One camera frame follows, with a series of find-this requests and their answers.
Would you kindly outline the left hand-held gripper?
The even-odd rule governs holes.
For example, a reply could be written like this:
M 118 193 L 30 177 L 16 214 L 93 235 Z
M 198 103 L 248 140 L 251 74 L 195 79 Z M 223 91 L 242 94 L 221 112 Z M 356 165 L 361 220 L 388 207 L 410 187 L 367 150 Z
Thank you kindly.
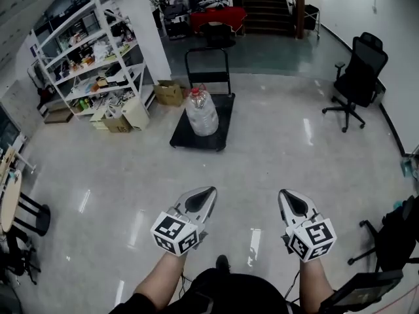
M 195 188 L 182 194 L 174 207 L 161 212 L 151 226 L 150 233 L 156 246 L 175 256 L 183 256 L 197 248 L 216 201 L 214 186 Z

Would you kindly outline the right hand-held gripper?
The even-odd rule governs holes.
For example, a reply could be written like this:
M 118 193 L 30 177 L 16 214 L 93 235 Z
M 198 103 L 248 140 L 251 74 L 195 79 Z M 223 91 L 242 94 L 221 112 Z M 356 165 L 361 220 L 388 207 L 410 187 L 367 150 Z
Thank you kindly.
M 302 262 L 326 255 L 337 240 L 337 235 L 329 218 L 307 220 L 295 227 L 295 220 L 305 220 L 317 213 L 312 199 L 295 190 L 281 189 L 278 204 L 282 219 L 289 232 L 286 247 Z

